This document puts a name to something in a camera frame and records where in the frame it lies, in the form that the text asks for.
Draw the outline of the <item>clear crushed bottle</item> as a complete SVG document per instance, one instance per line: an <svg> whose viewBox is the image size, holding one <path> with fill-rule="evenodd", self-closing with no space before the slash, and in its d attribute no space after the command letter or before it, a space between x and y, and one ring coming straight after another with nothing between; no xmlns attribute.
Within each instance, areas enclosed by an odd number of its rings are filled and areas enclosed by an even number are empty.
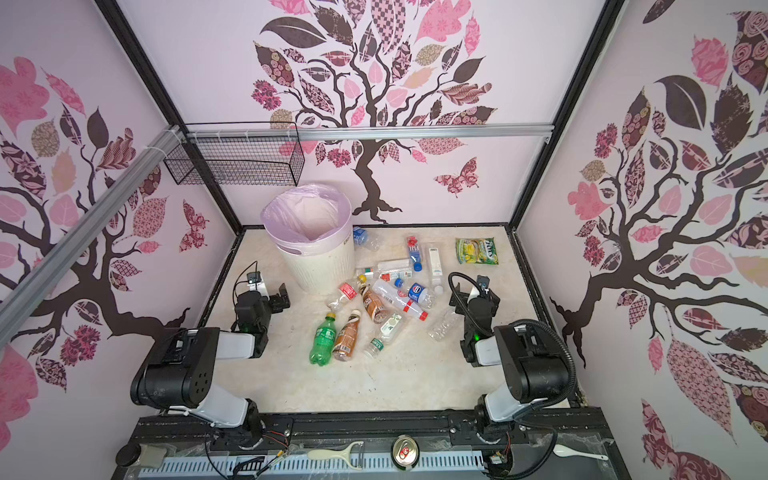
<svg viewBox="0 0 768 480"><path fill-rule="evenodd" d="M463 316L461 314L456 313L453 309L447 309L431 327L429 336L435 341L442 341L462 321Z"/></svg>

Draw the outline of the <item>green soda bottle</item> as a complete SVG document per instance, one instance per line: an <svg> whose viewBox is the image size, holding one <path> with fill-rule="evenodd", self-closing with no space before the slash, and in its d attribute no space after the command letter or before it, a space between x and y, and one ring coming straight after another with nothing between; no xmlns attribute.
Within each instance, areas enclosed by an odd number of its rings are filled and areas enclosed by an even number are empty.
<svg viewBox="0 0 768 480"><path fill-rule="evenodd" d="M330 362L337 335L335 320L336 315L328 312L317 327L309 354L312 365L325 366Z"/></svg>

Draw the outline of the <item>brown tea bottle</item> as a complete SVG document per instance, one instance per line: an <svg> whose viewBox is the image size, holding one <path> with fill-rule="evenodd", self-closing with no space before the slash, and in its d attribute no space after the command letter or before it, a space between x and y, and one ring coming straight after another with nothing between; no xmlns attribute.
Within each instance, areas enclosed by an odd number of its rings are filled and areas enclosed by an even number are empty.
<svg viewBox="0 0 768 480"><path fill-rule="evenodd" d="M352 358L361 319L362 312L360 310L354 309L350 313L347 322L339 331L332 349L332 356L335 360L346 362Z"/></svg>

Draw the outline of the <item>clear bottle white green label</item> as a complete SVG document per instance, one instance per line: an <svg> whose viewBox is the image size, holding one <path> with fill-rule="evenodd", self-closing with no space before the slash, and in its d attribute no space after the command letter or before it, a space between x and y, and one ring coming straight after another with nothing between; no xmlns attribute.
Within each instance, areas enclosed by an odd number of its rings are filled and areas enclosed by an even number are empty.
<svg viewBox="0 0 768 480"><path fill-rule="evenodd" d="M404 314L392 313L387 320L381 324L379 338L384 344L390 344L397 338L407 323L407 317Z"/></svg>

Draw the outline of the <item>brown coffee drink bottle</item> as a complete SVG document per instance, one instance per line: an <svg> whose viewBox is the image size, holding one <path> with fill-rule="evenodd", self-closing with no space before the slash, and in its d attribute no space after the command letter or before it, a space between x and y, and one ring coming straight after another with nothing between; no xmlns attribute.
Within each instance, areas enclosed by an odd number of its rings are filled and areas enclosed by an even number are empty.
<svg viewBox="0 0 768 480"><path fill-rule="evenodd" d="M383 299L374 292L370 284L366 284L360 291L364 308L375 324L382 324L388 320L391 313Z"/></svg>

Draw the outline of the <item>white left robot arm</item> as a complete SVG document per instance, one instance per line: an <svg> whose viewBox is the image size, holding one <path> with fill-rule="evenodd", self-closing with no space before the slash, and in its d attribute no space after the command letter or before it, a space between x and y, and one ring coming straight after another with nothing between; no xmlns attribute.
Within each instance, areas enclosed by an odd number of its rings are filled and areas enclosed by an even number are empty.
<svg viewBox="0 0 768 480"><path fill-rule="evenodd" d="M177 412L222 430L249 435L253 444L265 426L256 403L214 381L219 361L257 359L268 344L271 317L291 306L282 284L275 294L248 290L235 301L232 331L218 327L180 329L155 342L130 386L130 398L163 412Z"/></svg>

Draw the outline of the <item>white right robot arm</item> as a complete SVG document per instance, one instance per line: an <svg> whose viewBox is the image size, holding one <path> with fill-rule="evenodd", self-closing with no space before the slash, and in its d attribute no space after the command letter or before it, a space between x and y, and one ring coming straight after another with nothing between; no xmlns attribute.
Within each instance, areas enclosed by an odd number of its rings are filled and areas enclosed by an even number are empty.
<svg viewBox="0 0 768 480"><path fill-rule="evenodd" d="M495 444L487 430L513 425L575 392L575 362L549 325L521 319L494 327L499 301L490 291L454 293L451 304L463 320L459 345L465 361L475 368L500 366L504 375L504 383L482 395L474 409L472 425L480 441Z"/></svg>

